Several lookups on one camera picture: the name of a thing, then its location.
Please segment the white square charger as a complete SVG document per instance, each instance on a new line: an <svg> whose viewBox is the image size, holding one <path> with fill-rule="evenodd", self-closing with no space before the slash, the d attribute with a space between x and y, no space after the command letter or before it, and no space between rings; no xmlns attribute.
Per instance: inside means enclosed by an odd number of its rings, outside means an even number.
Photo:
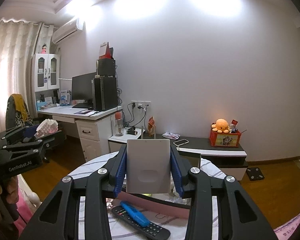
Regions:
<svg viewBox="0 0 300 240"><path fill-rule="evenodd" d="M126 192L170 192L171 145L168 139L129 139L126 152Z"/></svg>

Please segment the pink keycap block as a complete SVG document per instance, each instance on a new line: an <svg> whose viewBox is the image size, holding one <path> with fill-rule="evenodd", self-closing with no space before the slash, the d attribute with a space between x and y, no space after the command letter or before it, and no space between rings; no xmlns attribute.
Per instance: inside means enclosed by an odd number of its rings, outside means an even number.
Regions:
<svg viewBox="0 0 300 240"><path fill-rule="evenodd" d="M58 122L53 119L45 119L36 129L35 137L37 139L50 135L58 131Z"/></svg>

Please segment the office chair with clothes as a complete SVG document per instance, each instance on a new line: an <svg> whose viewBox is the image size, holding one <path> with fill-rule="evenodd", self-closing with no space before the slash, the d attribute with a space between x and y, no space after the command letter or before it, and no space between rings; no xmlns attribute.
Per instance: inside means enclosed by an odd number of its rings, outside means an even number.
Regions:
<svg viewBox="0 0 300 240"><path fill-rule="evenodd" d="M30 116L27 104L20 94L12 94L7 101L6 130L16 126L40 125L47 118L33 118Z"/></svg>

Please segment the black remote control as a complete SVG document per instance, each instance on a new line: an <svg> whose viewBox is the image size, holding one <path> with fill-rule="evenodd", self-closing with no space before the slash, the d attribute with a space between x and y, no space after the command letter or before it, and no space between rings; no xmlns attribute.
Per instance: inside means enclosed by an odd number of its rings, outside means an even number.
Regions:
<svg viewBox="0 0 300 240"><path fill-rule="evenodd" d="M121 202L120 205L113 207L111 212L147 239L167 240L171 235L169 230L154 224L127 202Z"/></svg>

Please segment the wall power outlet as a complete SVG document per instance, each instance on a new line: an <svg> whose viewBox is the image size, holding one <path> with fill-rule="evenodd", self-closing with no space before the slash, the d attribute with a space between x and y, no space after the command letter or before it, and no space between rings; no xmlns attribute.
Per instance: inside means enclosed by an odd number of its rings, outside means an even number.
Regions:
<svg viewBox="0 0 300 240"><path fill-rule="evenodd" d="M151 106L151 102L150 101L131 101L131 103L137 107L138 109L148 109Z"/></svg>

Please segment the red snack bag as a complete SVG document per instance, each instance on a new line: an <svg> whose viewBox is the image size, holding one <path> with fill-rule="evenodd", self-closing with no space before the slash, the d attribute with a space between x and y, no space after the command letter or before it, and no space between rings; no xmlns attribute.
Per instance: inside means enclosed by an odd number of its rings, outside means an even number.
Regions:
<svg viewBox="0 0 300 240"><path fill-rule="evenodd" d="M150 137L153 137L155 135L155 121L154 121L154 118L152 116L148 120L147 130L148 130L148 135Z"/></svg>

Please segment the pink storage box tray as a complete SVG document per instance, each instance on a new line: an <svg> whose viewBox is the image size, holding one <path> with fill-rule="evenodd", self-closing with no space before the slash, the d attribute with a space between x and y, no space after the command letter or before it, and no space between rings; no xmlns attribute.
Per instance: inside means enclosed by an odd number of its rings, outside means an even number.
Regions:
<svg viewBox="0 0 300 240"><path fill-rule="evenodd" d="M172 166L172 155L170 156L170 165ZM189 211L187 211L187 208L185 207L155 197L146 197L143 194L121 192L118 198L119 200L127 201L137 207L168 216L185 219L189 215Z"/></svg>

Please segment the black computer monitor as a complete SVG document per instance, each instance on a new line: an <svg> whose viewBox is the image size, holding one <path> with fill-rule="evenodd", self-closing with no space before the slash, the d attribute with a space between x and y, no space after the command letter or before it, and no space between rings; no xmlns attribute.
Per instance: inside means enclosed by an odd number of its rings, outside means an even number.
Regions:
<svg viewBox="0 0 300 240"><path fill-rule="evenodd" d="M91 108L93 107L93 88L92 80L95 73L83 74L72 78L72 101L77 103L73 108Z"/></svg>

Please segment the clear plastic bottle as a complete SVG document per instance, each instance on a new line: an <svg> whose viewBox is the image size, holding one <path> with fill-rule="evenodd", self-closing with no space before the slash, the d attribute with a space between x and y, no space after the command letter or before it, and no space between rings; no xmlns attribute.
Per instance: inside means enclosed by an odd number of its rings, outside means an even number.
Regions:
<svg viewBox="0 0 300 240"><path fill-rule="evenodd" d="M189 199L181 198L177 192L176 193L170 192L170 193L165 194L165 196L167 198L166 201L172 202L175 204L189 205L189 203L190 203Z"/></svg>

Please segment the red toy box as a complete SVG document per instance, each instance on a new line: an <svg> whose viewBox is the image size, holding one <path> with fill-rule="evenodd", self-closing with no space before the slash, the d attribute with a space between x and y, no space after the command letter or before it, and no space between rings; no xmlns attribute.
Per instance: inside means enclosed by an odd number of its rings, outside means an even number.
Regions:
<svg viewBox="0 0 300 240"><path fill-rule="evenodd" d="M218 133L210 131L209 141L212 147L239 147L241 132Z"/></svg>

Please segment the white desk with drawers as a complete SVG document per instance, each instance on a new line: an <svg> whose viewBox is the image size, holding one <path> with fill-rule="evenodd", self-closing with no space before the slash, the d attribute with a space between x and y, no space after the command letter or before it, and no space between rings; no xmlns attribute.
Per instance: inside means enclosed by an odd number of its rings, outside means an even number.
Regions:
<svg viewBox="0 0 300 240"><path fill-rule="evenodd" d="M83 113L84 111L83 108L57 105L41 109L37 113L47 115L66 127L76 126L77 131L67 131L67 133L80 139L85 161L90 161L110 153L108 139L114 135L115 113L122 111L122 107L118 106L101 112Z"/></svg>

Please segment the small black webcam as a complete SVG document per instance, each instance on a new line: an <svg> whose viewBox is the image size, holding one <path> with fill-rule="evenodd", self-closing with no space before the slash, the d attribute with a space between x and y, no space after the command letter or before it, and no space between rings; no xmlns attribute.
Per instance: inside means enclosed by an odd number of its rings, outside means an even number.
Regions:
<svg viewBox="0 0 300 240"><path fill-rule="evenodd" d="M133 126L133 127L130 127L129 129L127 129L127 134L129 134L129 135L137 135L138 132L137 132L136 128Z"/></svg>

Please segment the white glass door cabinet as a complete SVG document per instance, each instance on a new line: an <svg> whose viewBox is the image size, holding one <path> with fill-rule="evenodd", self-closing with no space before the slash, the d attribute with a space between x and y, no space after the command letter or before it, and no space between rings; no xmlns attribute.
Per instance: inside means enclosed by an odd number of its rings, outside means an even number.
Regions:
<svg viewBox="0 0 300 240"><path fill-rule="evenodd" d="M34 54L32 57L32 87L35 92L59 89L60 56Z"/></svg>

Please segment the black computer tower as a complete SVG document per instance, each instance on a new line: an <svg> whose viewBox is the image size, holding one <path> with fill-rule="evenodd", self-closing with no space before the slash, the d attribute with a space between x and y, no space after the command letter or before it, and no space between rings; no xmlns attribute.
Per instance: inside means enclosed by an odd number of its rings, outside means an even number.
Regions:
<svg viewBox="0 0 300 240"><path fill-rule="evenodd" d="M107 111L117 107L116 77L95 77L91 81L93 92L93 108L96 111Z"/></svg>

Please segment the bottle with orange cap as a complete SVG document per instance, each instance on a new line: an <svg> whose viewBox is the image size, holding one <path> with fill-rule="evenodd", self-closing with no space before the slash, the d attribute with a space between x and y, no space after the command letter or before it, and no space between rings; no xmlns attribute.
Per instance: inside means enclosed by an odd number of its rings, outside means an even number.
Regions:
<svg viewBox="0 0 300 240"><path fill-rule="evenodd" d="M116 112L115 113L115 135L120 137L123 136L123 118L122 118L122 112Z"/></svg>

